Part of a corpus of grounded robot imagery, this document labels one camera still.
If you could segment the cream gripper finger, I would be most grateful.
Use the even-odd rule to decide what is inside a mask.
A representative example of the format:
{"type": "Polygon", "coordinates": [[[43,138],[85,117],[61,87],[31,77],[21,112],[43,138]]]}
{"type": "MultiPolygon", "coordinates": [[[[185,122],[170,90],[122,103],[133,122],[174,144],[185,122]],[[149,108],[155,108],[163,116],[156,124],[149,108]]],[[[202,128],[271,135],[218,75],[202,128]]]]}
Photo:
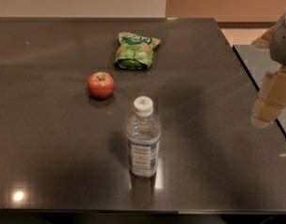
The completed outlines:
{"type": "Polygon", "coordinates": [[[286,66],[275,73],[265,73],[259,94],[265,103],[286,108],[286,66]]]}
{"type": "Polygon", "coordinates": [[[251,111],[250,123],[256,128],[266,128],[278,118],[281,112],[280,108],[257,99],[251,111]]]}

